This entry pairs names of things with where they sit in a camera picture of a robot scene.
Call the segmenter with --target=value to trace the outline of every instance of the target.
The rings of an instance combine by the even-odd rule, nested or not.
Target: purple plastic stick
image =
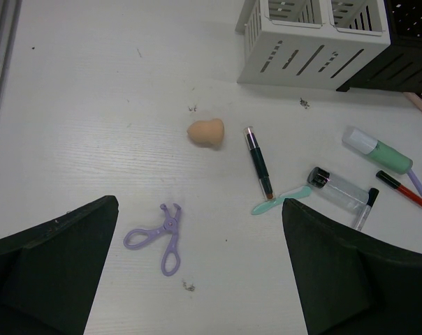
[[[413,172],[413,170],[410,169],[407,172],[407,174],[408,174],[408,177],[411,179],[412,183],[414,184],[414,186],[416,187],[416,190],[418,190],[419,194],[422,197],[422,183],[421,183],[421,181],[418,179],[418,177]]]
[[[175,213],[175,217],[170,216],[168,208],[165,204],[161,204],[160,208],[164,211],[165,219],[163,222],[163,225],[157,229],[153,230],[146,230],[146,229],[134,229],[131,230],[124,238],[124,246],[128,249],[132,250],[138,250],[142,247],[148,245],[152,241],[154,241],[156,238],[160,237],[161,235],[170,232],[172,234],[172,237],[169,241],[168,247],[166,248],[166,252],[163,255],[163,259],[161,260],[161,272],[167,277],[172,276],[175,272],[177,272],[178,268],[180,267],[180,256],[177,252],[177,242],[178,242],[178,224],[180,221],[180,213],[182,208],[178,204],[174,204],[174,207],[177,209],[177,212]],[[140,235],[147,235],[147,239],[144,241],[132,244],[131,243],[131,237],[134,234],[140,234]],[[168,260],[169,254],[173,254],[175,256],[175,266],[172,270],[167,271],[166,270],[166,261]]]

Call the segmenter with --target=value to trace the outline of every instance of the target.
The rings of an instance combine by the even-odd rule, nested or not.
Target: stain
[[[194,292],[196,290],[196,287],[194,286],[194,284],[192,283],[191,285],[188,285],[186,283],[186,281],[182,281],[183,282],[183,288],[188,291],[188,292]]]
[[[310,107],[309,103],[306,100],[303,100],[303,98],[300,98],[300,105],[302,105],[305,109]]]

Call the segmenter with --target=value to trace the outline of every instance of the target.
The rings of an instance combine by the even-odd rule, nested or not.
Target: basket
[[[391,45],[338,91],[412,92],[422,98],[422,0],[386,0]]]
[[[389,45],[382,0],[246,0],[239,83],[337,89]]]

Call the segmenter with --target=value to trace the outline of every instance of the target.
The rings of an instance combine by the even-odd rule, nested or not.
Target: table surface
[[[0,238],[117,197],[86,334],[306,334],[281,208],[250,215],[263,198],[245,126],[276,193],[303,185],[315,165],[377,187],[364,233],[422,253],[422,210],[341,143],[355,125],[411,156],[422,180],[422,114],[397,93],[237,84],[242,2],[23,1],[0,114]],[[221,148],[192,144],[189,124],[215,117]],[[162,224],[162,202],[184,210],[170,278],[160,270],[168,236],[122,245],[129,230]],[[303,202],[354,219],[317,194]]]

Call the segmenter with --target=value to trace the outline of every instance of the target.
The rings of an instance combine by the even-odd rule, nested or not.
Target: black plastic basket
[[[391,45],[338,91],[413,92],[422,98],[422,0],[385,0]]]

